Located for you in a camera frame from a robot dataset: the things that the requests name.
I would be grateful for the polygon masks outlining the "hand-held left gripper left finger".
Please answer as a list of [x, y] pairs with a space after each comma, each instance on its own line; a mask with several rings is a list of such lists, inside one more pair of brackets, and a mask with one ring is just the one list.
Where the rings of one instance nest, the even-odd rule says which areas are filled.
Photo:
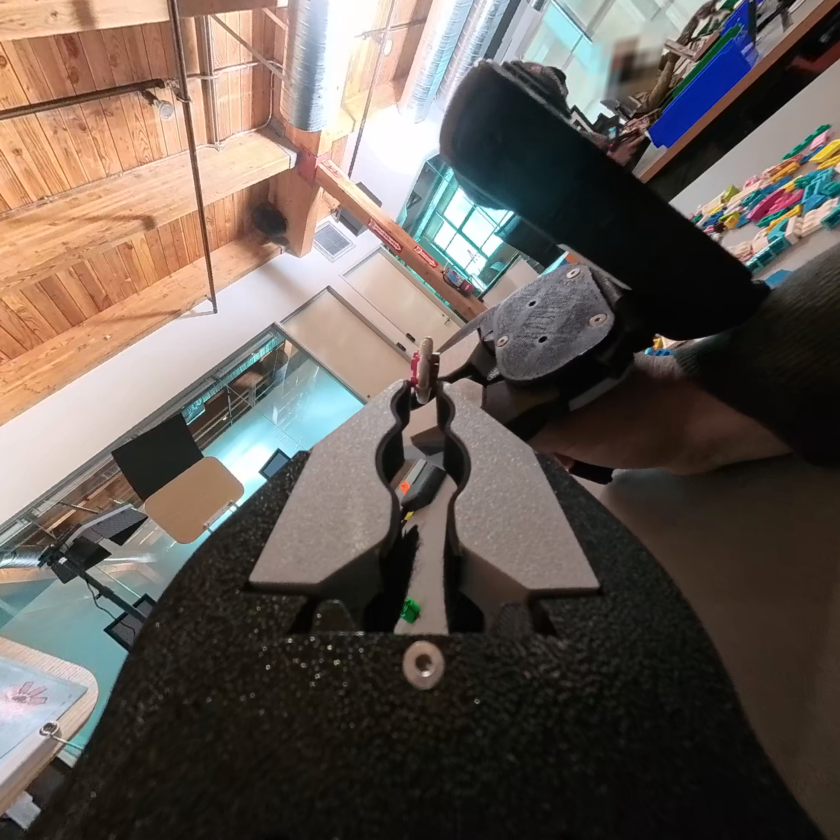
[[253, 588], [364, 612], [400, 526], [392, 480], [411, 399], [409, 382], [396, 381], [314, 446], [249, 576]]

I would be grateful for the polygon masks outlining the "pile of colourful toy bricks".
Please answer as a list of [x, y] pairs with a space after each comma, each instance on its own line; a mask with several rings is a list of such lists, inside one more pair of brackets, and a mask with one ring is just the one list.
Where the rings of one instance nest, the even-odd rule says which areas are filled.
[[831, 123], [782, 158], [700, 205], [690, 222], [755, 280], [777, 285], [791, 272], [780, 261], [818, 235], [839, 229], [839, 139]]

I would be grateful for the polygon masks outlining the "person's right forearm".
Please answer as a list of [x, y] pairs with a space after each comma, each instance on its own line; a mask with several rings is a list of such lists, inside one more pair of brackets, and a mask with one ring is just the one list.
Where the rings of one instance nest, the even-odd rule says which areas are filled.
[[675, 352], [682, 374], [807, 462], [839, 464], [839, 245], [790, 273], [736, 328]]

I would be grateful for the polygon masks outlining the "grey desk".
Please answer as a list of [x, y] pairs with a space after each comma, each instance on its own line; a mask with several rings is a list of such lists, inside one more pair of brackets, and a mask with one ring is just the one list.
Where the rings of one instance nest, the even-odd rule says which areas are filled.
[[[783, 268], [835, 245], [820, 234]], [[784, 780], [838, 838], [838, 467], [791, 452], [698, 475], [619, 471], [601, 501], [674, 577]]]

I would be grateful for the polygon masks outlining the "person's right hand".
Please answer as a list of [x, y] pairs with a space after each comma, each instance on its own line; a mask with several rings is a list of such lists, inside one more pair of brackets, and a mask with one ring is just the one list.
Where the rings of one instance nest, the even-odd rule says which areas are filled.
[[672, 357], [644, 354], [610, 391], [547, 423], [529, 444], [566, 467], [584, 462], [682, 476], [792, 452], [768, 428], [685, 377]]

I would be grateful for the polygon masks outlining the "glass office partition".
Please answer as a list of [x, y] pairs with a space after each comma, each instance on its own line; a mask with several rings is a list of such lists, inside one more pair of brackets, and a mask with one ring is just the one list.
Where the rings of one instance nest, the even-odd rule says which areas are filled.
[[[244, 485], [238, 505], [266, 480], [259, 474], [281, 449], [289, 457], [310, 448], [362, 406], [346, 386], [278, 329], [260, 335], [253, 353], [224, 363], [170, 405], [147, 418], [74, 469], [67, 478], [12, 518], [2, 520], [2, 635], [51, 654], [120, 658], [118, 644], [104, 633], [110, 622], [79, 580], [63, 584], [40, 568], [39, 555], [91, 517], [67, 505], [109, 511], [141, 499], [111, 456], [124, 444], [162, 422], [182, 404], [183, 416], [204, 456], [219, 459]], [[190, 543], [168, 537], [150, 518], [121, 547], [111, 545], [104, 569], [134, 594], [158, 599], [192, 552], [209, 536]]]

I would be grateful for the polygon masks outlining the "paned window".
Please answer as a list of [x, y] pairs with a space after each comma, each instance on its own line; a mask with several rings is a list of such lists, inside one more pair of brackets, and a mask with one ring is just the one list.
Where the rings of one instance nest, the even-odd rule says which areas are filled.
[[439, 155], [423, 163], [398, 223], [445, 268], [456, 270], [481, 298], [520, 258], [501, 237], [509, 211], [467, 197]]

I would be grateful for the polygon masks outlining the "beige board on stand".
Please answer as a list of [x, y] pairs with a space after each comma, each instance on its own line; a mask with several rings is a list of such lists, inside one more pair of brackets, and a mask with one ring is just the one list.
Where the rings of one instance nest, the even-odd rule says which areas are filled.
[[169, 538], [190, 544], [236, 508], [244, 494], [238, 478], [218, 458], [207, 456], [157, 490], [143, 509]]

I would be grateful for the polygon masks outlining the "blue plastic bin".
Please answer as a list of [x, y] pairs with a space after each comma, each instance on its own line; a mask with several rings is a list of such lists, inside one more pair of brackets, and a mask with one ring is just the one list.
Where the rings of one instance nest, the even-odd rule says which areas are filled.
[[704, 2], [675, 43], [675, 76], [647, 136], [657, 149], [670, 149], [747, 76], [760, 57], [759, 17], [765, 2]]

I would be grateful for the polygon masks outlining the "dark round ceiling fixture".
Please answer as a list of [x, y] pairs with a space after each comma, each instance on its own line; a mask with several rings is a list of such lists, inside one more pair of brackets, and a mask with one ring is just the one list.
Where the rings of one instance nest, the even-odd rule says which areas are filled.
[[254, 228], [271, 244], [281, 250], [289, 248], [287, 219], [273, 203], [264, 201], [257, 204], [251, 211], [251, 219]]

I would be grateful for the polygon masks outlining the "black light stand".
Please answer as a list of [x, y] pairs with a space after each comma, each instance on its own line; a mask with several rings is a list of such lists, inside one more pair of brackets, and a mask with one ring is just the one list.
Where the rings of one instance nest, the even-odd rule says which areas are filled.
[[145, 524], [147, 517], [130, 503], [119, 504], [109, 511], [67, 507], [74, 512], [89, 513], [91, 517], [46, 548], [38, 557], [38, 566], [52, 571], [63, 584], [81, 581], [94, 606], [110, 619], [104, 633], [129, 652], [156, 600], [150, 595], [134, 594], [119, 581], [119, 590], [115, 591], [103, 565], [112, 558], [110, 546], [121, 548]]

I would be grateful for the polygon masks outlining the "wood edged table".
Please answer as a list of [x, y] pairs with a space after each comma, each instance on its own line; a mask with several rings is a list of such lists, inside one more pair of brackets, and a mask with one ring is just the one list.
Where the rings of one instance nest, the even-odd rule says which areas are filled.
[[635, 175], [671, 199], [838, 61], [838, 2], [801, 2], [772, 24], [754, 67], [677, 142], [649, 150]]

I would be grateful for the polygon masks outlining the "round beige table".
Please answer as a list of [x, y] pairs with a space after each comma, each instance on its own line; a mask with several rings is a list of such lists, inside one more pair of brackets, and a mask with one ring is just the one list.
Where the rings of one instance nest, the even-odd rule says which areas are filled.
[[70, 745], [98, 699], [86, 668], [2, 637], [2, 812]]

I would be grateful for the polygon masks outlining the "silver air duct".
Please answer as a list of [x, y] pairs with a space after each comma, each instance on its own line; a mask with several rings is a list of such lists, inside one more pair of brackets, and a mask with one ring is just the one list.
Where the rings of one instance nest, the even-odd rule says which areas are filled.
[[289, 2], [280, 113], [292, 127], [318, 132], [326, 123], [328, 1]]
[[398, 112], [413, 123], [445, 110], [466, 72], [485, 55], [508, 1], [433, 1]]

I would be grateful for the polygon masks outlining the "wall vent grille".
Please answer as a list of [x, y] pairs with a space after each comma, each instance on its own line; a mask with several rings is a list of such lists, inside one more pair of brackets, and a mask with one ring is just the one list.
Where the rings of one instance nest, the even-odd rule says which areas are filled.
[[321, 256], [333, 263], [348, 255], [355, 248], [355, 242], [342, 225], [325, 220], [316, 227], [312, 246]]

